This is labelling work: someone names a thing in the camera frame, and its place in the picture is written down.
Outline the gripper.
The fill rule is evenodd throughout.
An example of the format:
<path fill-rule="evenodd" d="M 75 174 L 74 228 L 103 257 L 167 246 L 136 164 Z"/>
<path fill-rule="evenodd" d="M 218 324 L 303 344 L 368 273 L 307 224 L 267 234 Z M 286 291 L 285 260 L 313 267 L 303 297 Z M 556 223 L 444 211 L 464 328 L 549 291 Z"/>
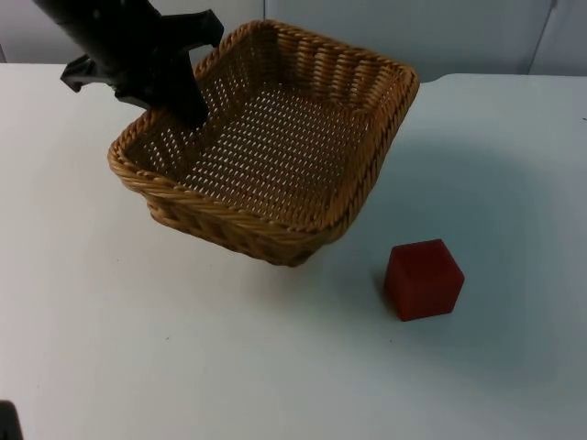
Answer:
<path fill-rule="evenodd" d="M 219 45 L 224 26 L 212 10 L 165 16 L 155 9 L 80 9 L 60 27 L 83 50 L 61 75 L 74 92 L 104 83 L 118 100 L 165 106 L 189 127 L 207 120 L 189 51 Z"/>

